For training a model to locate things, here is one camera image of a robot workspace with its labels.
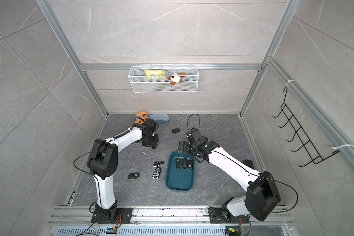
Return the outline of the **teal storage box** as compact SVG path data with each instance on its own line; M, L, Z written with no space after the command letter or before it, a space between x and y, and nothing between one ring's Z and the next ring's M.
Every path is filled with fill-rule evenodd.
M179 192L188 192L194 186L194 169L181 169L176 168L176 158L180 158L181 161L183 158L192 159L194 163L193 156L186 154L179 154L178 151L171 153L168 168L166 173L165 184L168 189Z

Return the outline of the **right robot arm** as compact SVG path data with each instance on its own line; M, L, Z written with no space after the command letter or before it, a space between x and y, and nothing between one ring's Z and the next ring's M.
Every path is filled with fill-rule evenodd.
M185 135L189 153L193 157L217 166L246 191L245 196L233 197L222 205L221 216L225 221L230 222L246 215L264 221L280 203L276 180L271 173L253 169L249 160L240 162L218 143L202 136L197 128L192 128Z

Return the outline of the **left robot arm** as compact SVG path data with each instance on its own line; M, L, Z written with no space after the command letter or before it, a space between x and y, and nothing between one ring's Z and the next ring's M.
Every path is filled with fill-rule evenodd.
M136 117L126 131L107 139L96 139L93 143L87 167L93 175L97 191L95 214L105 220L117 217L117 200L114 196L113 174L118 168L118 154L134 142L141 141L145 147L156 149L159 137L155 132L159 125L151 118Z

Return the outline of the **Mercedes key chrome black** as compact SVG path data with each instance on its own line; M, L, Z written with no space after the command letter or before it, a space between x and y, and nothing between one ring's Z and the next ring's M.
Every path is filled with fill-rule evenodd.
M164 164L164 161L156 161L153 163L153 167L159 167L162 164Z

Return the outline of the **BMW key silver black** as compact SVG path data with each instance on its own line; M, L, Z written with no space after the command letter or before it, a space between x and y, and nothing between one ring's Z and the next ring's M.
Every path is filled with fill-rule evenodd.
M156 167L154 172L153 172L152 178L154 180L158 180L159 177L160 177L160 174L161 174L161 168L160 167Z

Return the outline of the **orange plush toy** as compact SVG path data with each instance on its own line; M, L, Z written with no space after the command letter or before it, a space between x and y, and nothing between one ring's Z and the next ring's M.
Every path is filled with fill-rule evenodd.
M140 111L136 116L135 116L135 123L136 124L144 124L147 119L149 118L147 115L146 111Z

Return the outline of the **light blue glasses case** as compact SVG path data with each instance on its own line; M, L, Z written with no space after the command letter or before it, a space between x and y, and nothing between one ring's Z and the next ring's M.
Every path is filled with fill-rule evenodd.
M159 123L159 122L167 122L170 117L167 114L152 114L149 116L149 118Z

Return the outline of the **yellow plush in basket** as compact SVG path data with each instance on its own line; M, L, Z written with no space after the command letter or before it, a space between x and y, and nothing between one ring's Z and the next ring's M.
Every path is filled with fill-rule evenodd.
M166 70L145 70L145 77L150 80L164 79L168 75Z

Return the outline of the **brown white plush dog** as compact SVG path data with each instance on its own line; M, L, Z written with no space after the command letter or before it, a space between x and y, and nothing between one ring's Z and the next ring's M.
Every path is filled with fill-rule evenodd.
M185 76L186 76L186 74L183 72L172 74L171 76L168 77L168 80L170 81L170 85L174 86L178 83L181 83Z

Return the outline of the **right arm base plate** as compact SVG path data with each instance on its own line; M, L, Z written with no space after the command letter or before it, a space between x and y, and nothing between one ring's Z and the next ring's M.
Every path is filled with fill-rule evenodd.
M244 223L250 222L248 215L232 216L228 211L219 207L208 208L209 221L211 224L224 224L224 223Z

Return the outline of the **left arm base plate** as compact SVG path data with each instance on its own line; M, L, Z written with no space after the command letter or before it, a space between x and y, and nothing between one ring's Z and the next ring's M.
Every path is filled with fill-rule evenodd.
M122 223L129 224L132 218L133 208L96 209L91 218L91 223Z

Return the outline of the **black wall hook rack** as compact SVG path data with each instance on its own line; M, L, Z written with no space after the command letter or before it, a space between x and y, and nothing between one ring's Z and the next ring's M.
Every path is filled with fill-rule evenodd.
M301 149L306 152L308 155L309 160L304 163L304 164L298 164L299 167L306 167L309 164L314 164L317 165L321 162L324 162L325 160L337 155L340 153L339 150L334 150L329 156L324 157L320 154L319 150L316 148L310 137L308 136L306 130L304 127L301 125L301 123L298 121L297 117L294 115L292 110L289 108L289 106L286 103L286 98L287 98L287 92L288 88L285 87L283 89L284 97L283 101L281 103L279 113L276 116L272 116L274 119L278 119L280 117L284 117L286 122L283 125L278 125L278 128L284 128L286 126L289 126L293 129L293 135L290 139L287 139L286 141L288 143L292 143L295 140L299 141L299 146L295 149L291 150L291 153L297 153Z

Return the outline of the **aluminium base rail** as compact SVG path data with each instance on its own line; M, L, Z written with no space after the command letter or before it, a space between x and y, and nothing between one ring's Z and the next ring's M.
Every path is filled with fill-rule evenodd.
M287 213L272 213L265 221L252 216L226 222L207 206L131 206L113 222L94 222L87 206L58 206L44 236L296 236Z

